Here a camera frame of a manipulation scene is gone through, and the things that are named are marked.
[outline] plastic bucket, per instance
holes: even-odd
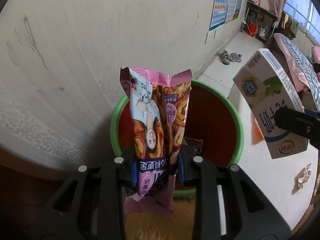
[[[248,34],[251,36],[251,37],[254,37],[256,32],[257,32],[257,26],[253,23],[250,24],[250,27],[249,27],[249,30],[248,30]]]
[[[192,80],[185,136],[204,140],[202,156],[220,167],[238,163],[243,149],[244,132],[240,117],[230,101],[198,80]],[[129,99],[123,96],[111,120],[111,143],[116,156],[127,146],[134,145],[134,132]],[[175,197],[194,195],[176,180]]]

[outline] white milk carton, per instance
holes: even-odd
[[[268,49],[258,49],[233,81],[255,116],[273,159],[307,149],[306,138],[275,125],[274,115],[280,107],[300,112],[304,108],[289,77]]]

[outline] shoe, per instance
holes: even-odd
[[[219,58],[220,58],[221,62],[222,62],[224,65],[229,65],[229,64],[230,64],[229,57],[230,57],[230,54],[229,54],[226,50],[222,51],[222,52],[219,54]]]
[[[231,53],[230,54],[230,61],[231,62],[241,62],[241,57],[242,57],[242,55],[241,54],[237,54],[237,53]]]
[[[237,58],[236,62],[241,62],[241,57],[242,57],[242,54],[238,54],[238,58]]]

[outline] green bucket rim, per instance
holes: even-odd
[[[236,125],[236,131],[237,131],[237,141],[236,141],[236,148],[235,152],[233,153],[232,159],[229,163],[230,164],[237,164],[240,160],[240,157],[242,155],[243,151],[243,144],[244,144],[244,131],[243,131],[243,126],[242,122],[240,119],[240,116],[233,106],[233,104],[219,91],[217,91],[215,88],[199,81],[199,80],[192,80],[191,84],[196,84],[199,87],[206,89],[207,91],[213,93],[215,96],[217,96],[224,104],[225,106],[229,109],[231,112],[233,121],[235,122]],[[111,126],[110,126],[110,137],[111,137],[111,145],[112,149],[115,153],[115,156],[121,156],[122,151],[119,145],[119,138],[118,138],[118,126],[119,126],[119,121],[120,117],[122,114],[122,111],[126,104],[129,102],[129,98],[124,95],[121,97],[119,100],[118,104],[116,105],[116,108],[113,112],[112,119],[111,119]],[[186,190],[175,190],[173,193],[174,197],[186,197],[186,196],[191,196],[196,194],[196,189],[186,189]]]

